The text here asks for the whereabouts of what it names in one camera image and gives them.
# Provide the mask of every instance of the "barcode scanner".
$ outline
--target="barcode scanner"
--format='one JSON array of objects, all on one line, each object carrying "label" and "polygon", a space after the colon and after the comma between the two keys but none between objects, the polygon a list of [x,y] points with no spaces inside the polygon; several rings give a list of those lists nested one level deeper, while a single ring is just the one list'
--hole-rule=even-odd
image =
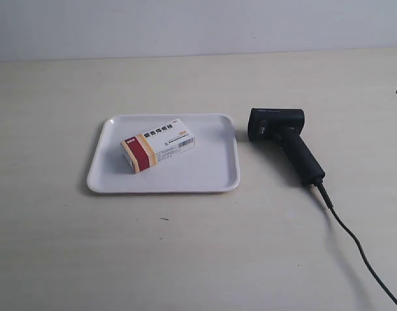
[{"label": "barcode scanner", "polygon": [[397,306],[397,298],[386,287],[374,271],[366,258],[363,247],[358,238],[343,223],[334,211],[333,204],[328,196],[322,179],[326,175],[307,145],[301,139],[304,127],[304,112],[302,109],[257,109],[252,108],[248,123],[248,136],[250,141],[274,141],[290,160],[303,186],[314,185],[324,198],[327,207],[341,227],[353,238],[360,251],[361,258],[374,279],[383,288],[385,293]]}]

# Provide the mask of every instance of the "white table surface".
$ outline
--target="white table surface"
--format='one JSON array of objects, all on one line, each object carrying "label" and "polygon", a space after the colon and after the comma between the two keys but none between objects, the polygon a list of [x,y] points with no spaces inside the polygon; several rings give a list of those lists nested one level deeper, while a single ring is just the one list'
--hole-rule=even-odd
[{"label": "white table surface", "polygon": [[[245,129],[251,107],[304,109],[336,211],[397,295],[396,88],[397,49],[0,63],[0,310],[395,310]],[[238,188],[87,189],[108,117],[194,112],[234,118]]]}]

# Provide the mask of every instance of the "white wall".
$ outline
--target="white wall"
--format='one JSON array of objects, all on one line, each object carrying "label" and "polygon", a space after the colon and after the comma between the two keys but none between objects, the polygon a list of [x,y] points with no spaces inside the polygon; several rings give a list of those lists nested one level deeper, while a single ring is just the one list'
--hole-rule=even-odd
[{"label": "white wall", "polygon": [[397,0],[0,0],[0,60],[397,46]]}]

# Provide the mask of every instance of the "cord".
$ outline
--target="cord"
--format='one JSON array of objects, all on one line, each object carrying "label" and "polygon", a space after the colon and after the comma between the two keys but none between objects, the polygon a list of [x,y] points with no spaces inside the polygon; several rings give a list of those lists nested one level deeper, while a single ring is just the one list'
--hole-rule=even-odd
[{"label": "cord", "polygon": [[354,233],[352,233],[352,231],[349,228],[347,228],[347,226],[344,224],[344,222],[338,217],[337,213],[334,211],[334,206],[330,200],[330,197],[327,194],[326,189],[324,188],[324,185],[322,184],[322,181],[318,181],[318,182],[314,183],[314,186],[316,186],[318,188],[318,190],[320,191],[322,198],[326,202],[328,209],[331,211],[331,213],[334,216],[334,218],[336,219],[336,221],[348,233],[348,235],[350,235],[352,237],[352,239],[354,240],[355,244],[357,245],[357,248],[360,251],[361,258],[363,259],[369,272],[373,275],[373,278],[377,281],[377,283],[379,283],[381,288],[385,291],[385,293],[393,300],[394,304],[397,306],[397,298],[386,287],[385,283],[383,283],[383,281],[379,278],[377,273],[374,271],[374,269],[368,262],[365,251],[363,250],[363,247],[361,246],[359,239],[354,235]]}]

